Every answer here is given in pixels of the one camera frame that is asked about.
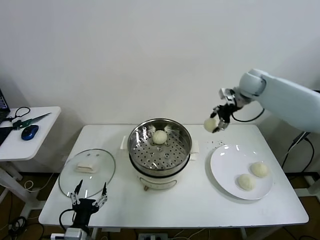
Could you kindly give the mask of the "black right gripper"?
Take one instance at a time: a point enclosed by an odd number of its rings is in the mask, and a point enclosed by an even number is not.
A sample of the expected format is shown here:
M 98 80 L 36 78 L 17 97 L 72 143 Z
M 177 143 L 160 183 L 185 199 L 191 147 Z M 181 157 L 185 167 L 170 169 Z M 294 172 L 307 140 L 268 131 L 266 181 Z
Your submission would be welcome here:
M 212 133 L 224 131 L 230 122 L 230 118 L 234 112 L 238 110 L 238 107 L 234 104 L 219 105 L 213 108 L 210 118 L 214 120 Z

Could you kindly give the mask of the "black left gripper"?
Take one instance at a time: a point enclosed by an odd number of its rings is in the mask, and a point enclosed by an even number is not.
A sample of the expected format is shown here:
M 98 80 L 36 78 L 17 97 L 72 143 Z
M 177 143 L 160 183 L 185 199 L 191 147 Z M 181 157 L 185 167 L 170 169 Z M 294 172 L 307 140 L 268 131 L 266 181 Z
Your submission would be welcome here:
M 79 182 L 74 191 L 69 195 L 72 203 L 72 210 L 75 212 L 75 218 L 72 224 L 75 228 L 88 227 L 91 215 L 97 213 L 99 208 L 101 208 L 108 200 L 106 182 L 103 185 L 100 198 L 96 201 L 94 199 L 86 198 L 79 199 L 82 183 L 83 180 Z

